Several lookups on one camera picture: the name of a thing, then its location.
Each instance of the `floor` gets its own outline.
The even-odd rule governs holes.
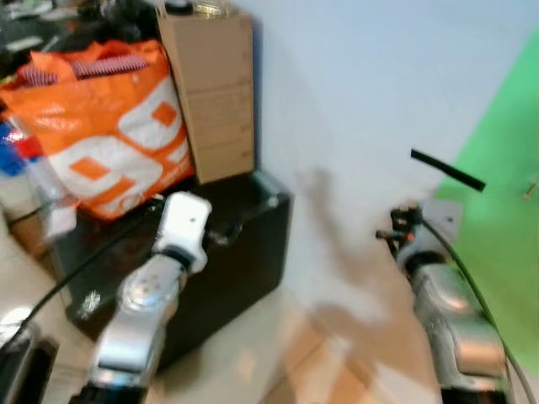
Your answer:
[[[54,283],[1,221],[0,260],[0,315],[31,306]],[[86,382],[93,344],[63,316],[60,298],[38,323],[60,342],[43,402],[68,402]],[[147,404],[398,404],[340,352],[339,342],[280,287],[156,377]]]

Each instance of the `black wire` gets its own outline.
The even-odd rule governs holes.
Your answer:
[[[444,247],[444,249],[449,253],[449,255],[451,255],[451,258],[453,258],[453,261],[455,261],[456,265],[461,270],[462,275],[464,276],[464,278],[466,278],[466,281],[470,284],[470,287],[472,288],[473,293],[478,298],[479,304],[481,305],[481,307],[483,308],[485,312],[485,316],[488,318],[492,326],[496,329],[496,331],[499,334],[499,329],[496,326],[496,322],[494,321],[492,312],[489,310],[486,300],[481,294],[481,291],[479,290],[478,285],[473,280],[464,262],[458,256],[458,254],[453,249],[451,244],[425,218],[423,217],[421,218],[421,223],[423,224],[423,226],[426,227],[428,231],[430,231],[430,233],[432,233],[434,237],[438,239],[438,241]],[[515,357],[513,356],[509,347],[507,346],[507,344],[504,342],[503,339],[502,339],[502,344],[504,345],[504,349],[507,354],[507,359],[513,365],[513,369],[515,370],[515,373],[520,380],[520,384],[522,385],[522,388],[524,389],[528,402],[530,402],[530,404],[537,404],[537,401],[535,399],[533,392],[531,391],[531,387],[530,387],[530,384],[528,383],[526,375],[524,375],[524,370],[522,370],[520,365],[517,363]]]
[[[161,210],[158,210],[156,206],[154,205],[153,210],[149,210],[150,213],[153,213],[154,211],[157,211],[158,213],[161,213]],[[58,282],[45,296],[41,298],[40,301],[34,306],[30,314],[22,320],[19,324],[19,329],[17,332],[2,346],[0,347],[0,357],[2,357],[13,345],[15,340],[20,336],[20,334],[23,333],[24,329],[30,324],[30,322],[34,319],[34,317],[40,312],[40,310],[43,308],[44,305],[46,305],[49,300],[51,300],[64,286],[69,284],[72,280],[74,280],[79,274],[84,272],[86,268],[89,268],[89,264],[101,253],[104,253],[106,250],[114,246],[117,242],[121,240],[121,238],[132,231],[136,226],[142,223],[143,220],[147,218],[147,215],[143,215],[141,219],[135,222],[135,224],[127,227],[123,231],[121,231],[118,235],[116,235],[115,239],[111,240],[110,242],[105,243],[98,251],[94,252],[82,265],[80,265],[77,269],[75,269],[73,272],[71,272],[69,275],[65,276],[60,282]]]

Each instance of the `shopping bag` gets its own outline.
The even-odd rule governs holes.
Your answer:
[[[194,174],[168,60],[155,40],[32,53],[0,99],[100,218],[117,218]]]

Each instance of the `white wall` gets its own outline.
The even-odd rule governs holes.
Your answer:
[[[296,194],[286,284],[372,390],[436,402],[412,296],[374,230],[441,176],[536,22],[532,0],[236,0],[262,26],[262,166]]]

